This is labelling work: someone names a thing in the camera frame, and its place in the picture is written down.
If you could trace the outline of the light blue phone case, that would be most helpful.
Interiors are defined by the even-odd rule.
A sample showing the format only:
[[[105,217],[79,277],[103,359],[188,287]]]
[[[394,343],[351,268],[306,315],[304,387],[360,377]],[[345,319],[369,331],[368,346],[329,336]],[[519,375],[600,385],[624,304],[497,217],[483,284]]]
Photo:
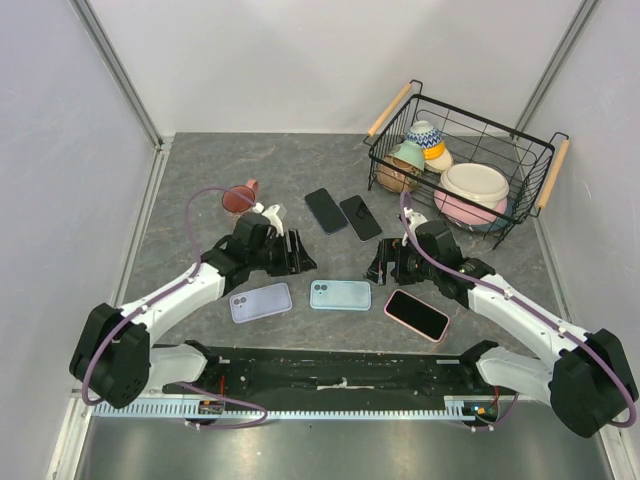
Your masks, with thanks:
[[[366,281],[314,280],[310,306],[316,310],[367,311],[371,307],[371,287]]]

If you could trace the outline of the black phone with stand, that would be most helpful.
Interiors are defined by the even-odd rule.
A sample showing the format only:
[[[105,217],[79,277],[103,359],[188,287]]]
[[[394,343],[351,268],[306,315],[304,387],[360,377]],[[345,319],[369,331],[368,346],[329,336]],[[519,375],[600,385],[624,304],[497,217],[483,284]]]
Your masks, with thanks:
[[[362,241],[371,240],[382,233],[382,229],[361,196],[354,195],[339,203],[357,237]]]

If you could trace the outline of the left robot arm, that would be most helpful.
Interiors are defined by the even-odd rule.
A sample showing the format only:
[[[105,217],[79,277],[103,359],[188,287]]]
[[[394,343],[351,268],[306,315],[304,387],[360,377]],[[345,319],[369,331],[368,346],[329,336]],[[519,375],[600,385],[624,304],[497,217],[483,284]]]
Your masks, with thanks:
[[[198,255],[194,265],[155,292],[121,307],[101,303],[86,320],[69,364],[89,405],[131,404],[144,390],[186,382],[208,393],[219,369],[191,343],[157,348],[156,342],[199,308],[228,295],[252,272],[270,277],[301,274],[317,264],[295,229],[276,215],[247,213],[232,233]]]

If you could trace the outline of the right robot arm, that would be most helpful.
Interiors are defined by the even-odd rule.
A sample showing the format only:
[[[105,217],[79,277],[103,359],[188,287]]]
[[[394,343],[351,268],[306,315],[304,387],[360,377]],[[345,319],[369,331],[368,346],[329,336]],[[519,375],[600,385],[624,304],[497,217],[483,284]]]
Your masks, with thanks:
[[[456,301],[506,330],[532,357],[483,341],[466,351],[458,381],[467,392],[505,387],[548,405],[573,433],[589,438],[605,425],[629,428],[639,392],[624,348],[606,329],[568,323],[515,290],[484,261],[467,257],[443,221],[408,215],[400,238],[379,241],[368,280],[384,285],[432,282]]]

